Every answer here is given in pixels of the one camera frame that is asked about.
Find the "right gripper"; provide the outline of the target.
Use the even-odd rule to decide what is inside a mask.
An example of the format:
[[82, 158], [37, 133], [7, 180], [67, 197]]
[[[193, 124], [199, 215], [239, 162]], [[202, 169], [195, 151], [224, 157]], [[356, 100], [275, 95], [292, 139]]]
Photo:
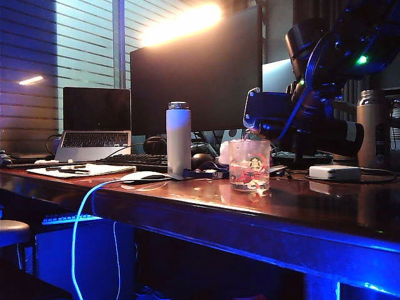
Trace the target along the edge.
[[[243, 125], [250, 131], [259, 131], [258, 124], [258, 94], [259, 87], [250, 89], [247, 93], [243, 115]], [[285, 92], [261, 93], [261, 124], [262, 127], [284, 127], [292, 113], [292, 94]]]

